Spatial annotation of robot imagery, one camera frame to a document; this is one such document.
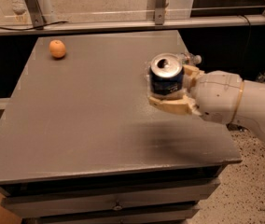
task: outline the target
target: black cable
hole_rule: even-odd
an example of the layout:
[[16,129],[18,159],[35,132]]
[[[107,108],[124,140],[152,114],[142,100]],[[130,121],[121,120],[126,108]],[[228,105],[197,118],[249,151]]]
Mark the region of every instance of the black cable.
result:
[[43,27],[46,27],[46,26],[50,26],[50,25],[67,23],[67,22],[68,21],[55,21],[55,22],[52,22],[52,23],[47,23],[47,24],[40,25],[40,26],[33,26],[33,27],[29,27],[29,28],[9,28],[9,27],[5,27],[5,26],[0,26],[0,29],[8,30],[8,31],[30,31],[30,30],[34,30],[34,29],[39,29],[39,28],[43,28]]
[[242,77],[243,76],[243,72],[244,72],[244,67],[245,67],[244,56],[245,56],[245,54],[247,52],[248,44],[249,44],[250,39],[251,39],[252,24],[251,24],[250,20],[245,15],[239,15],[239,16],[245,18],[247,20],[248,25],[249,25],[249,33],[248,33],[248,37],[246,39],[246,43],[245,43],[245,47],[244,47],[244,52],[243,52],[243,57],[242,57],[242,60],[241,60],[241,68],[239,70],[239,75]]

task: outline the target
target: can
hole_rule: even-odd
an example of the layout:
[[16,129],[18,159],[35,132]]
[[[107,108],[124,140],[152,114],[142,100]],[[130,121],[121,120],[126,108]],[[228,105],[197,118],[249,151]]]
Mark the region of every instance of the can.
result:
[[158,98],[179,98],[182,90],[184,69],[179,58],[170,53],[156,56],[150,64],[150,90]]

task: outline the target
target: table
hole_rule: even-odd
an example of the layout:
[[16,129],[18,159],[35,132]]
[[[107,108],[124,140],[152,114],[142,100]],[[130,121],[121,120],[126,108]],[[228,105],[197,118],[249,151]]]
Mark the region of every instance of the table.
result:
[[0,120],[3,206],[38,223],[191,218],[241,157],[225,126],[148,104],[146,62],[185,51],[177,31],[38,38]]

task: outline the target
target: drawer handle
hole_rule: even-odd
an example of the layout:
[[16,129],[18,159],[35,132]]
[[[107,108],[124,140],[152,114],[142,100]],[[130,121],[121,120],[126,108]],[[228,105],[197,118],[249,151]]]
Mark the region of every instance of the drawer handle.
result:
[[121,211],[123,207],[120,205],[119,202],[116,202],[116,205],[113,207],[114,211]]

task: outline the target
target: white robotic arm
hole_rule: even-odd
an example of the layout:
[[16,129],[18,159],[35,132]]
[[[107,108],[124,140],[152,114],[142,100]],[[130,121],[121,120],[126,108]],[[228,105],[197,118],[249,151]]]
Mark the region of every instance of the white robotic arm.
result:
[[265,142],[265,83],[222,71],[205,74],[188,64],[182,67],[183,96],[168,100],[152,94],[151,105],[174,114],[199,115],[206,121],[234,123]]

